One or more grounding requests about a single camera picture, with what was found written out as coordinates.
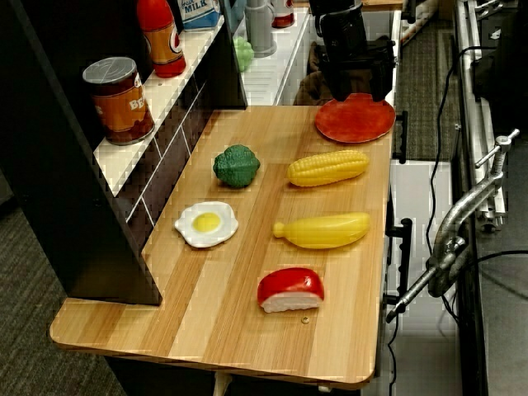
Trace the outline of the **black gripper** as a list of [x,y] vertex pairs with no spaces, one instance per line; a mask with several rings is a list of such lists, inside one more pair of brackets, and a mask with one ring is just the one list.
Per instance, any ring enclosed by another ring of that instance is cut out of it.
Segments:
[[370,73],[373,101],[383,101],[393,87],[395,42],[382,38],[368,41],[359,7],[322,14],[319,34],[324,42],[319,67],[332,97],[345,101],[352,92],[351,72],[363,70]]

